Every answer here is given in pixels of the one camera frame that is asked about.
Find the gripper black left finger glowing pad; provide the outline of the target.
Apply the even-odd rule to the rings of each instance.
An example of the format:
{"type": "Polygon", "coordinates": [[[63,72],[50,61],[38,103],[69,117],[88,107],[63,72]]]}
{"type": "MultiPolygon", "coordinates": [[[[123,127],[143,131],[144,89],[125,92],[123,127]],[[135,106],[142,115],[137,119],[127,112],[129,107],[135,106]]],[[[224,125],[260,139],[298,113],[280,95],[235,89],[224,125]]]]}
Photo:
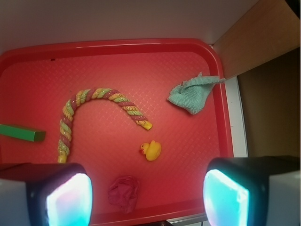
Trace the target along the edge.
{"type": "Polygon", "coordinates": [[[2,163],[2,226],[88,226],[92,181],[78,163],[2,163]]]}

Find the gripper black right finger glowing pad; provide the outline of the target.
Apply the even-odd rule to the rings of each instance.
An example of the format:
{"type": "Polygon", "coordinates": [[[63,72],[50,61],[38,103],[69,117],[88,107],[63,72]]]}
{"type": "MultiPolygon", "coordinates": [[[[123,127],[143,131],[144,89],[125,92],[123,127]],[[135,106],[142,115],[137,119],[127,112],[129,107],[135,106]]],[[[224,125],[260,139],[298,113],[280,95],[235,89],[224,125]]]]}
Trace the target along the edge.
{"type": "Polygon", "coordinates": [[[301,161],[293,156],[214,158],[203,183],[212,226],[299,226],[301,161]]]}

